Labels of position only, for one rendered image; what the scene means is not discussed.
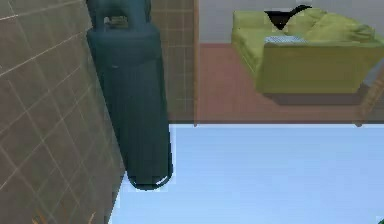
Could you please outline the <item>wooden door frame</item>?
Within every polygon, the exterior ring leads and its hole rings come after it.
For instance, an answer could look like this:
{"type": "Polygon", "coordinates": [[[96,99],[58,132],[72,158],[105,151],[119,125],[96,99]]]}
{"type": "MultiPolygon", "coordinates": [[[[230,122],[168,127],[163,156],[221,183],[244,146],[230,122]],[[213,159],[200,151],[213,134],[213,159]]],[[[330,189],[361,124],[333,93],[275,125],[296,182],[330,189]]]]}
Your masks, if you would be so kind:
{"type": "Polygon", "coordinates": [[[198,125],[199,101],[199,0],[193,0],[193,46],[194,46],[194,127],[198,125]]]}

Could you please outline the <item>green sofa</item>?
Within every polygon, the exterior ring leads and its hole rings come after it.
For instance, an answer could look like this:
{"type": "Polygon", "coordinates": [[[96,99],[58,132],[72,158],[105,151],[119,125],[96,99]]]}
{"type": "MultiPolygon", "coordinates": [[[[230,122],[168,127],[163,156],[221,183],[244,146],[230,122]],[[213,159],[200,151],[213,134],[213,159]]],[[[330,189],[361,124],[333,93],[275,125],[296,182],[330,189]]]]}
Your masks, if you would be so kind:
{"type": "Polygon", "coordinates": [[[282,30],[262,11],[233,12],[231,43],[263,94],[351,94],[384,59],[384,35],[353,18],[308,8],[282,30]],[[265,43],[267,36],[303,43],[265,43]]]}

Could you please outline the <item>black triangular object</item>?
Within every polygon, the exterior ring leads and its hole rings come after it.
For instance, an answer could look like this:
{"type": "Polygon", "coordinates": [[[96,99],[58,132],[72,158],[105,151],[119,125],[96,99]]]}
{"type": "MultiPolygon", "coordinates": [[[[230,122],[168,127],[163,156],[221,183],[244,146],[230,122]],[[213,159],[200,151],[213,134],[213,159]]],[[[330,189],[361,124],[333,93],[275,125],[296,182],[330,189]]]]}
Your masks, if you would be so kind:
{"type": "Polygon", "coordinates": [[[309,8],[309,5],[299,5],[294,9],[286,12],[277,11],[277,10],[266,10],[265,13],[268,15],[273,25],[279,30],[282,30],[293,15],[308,8],[309,8]]]}

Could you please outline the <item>pale blue book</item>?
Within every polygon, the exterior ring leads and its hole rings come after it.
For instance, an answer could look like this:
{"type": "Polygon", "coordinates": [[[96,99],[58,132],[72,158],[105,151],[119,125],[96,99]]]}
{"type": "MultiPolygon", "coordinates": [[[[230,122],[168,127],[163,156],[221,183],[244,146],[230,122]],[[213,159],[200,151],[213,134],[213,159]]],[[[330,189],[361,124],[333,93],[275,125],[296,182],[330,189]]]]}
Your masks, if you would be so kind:
{"type": "Polygon", "coordinates": [[[305,39],[298,36],[267,36],[264,38],[265,43],[303,43],[305,39]]]}

